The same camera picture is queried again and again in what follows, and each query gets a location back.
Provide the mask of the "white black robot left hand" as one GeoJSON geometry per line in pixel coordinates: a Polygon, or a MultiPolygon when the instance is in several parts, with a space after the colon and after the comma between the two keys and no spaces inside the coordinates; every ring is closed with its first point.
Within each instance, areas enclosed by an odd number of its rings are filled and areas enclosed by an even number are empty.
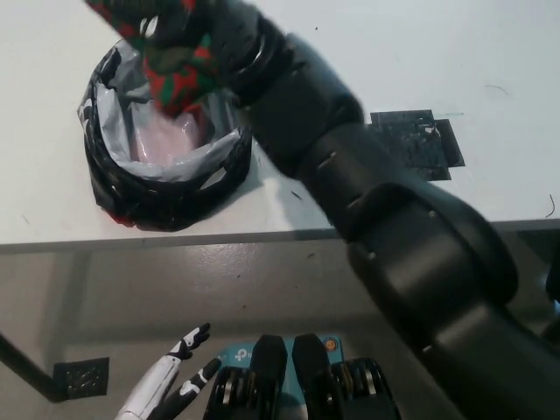
{"type": "Polygon", "coordinates": [[[193,350],[208,340],[210,327],[208,323],[195,327],[158,359],[133,388],[116,417],[174,419],[179,416],[221,368],[221,360],[213,358],[174,392],[170,391],[181,363],[192,358],[193,350]]]}

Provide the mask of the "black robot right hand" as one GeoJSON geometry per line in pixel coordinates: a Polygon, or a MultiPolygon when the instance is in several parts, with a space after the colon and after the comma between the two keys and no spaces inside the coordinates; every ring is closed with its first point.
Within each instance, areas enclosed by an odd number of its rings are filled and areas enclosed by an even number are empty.
{"type": "Polygon", "coordinates": [[[108,1],[107,6],[156,53],[186,55],[209,37],[208,49],[223,73],[243,69],[256,56],[259,13],[243,1],[108,1]]]}

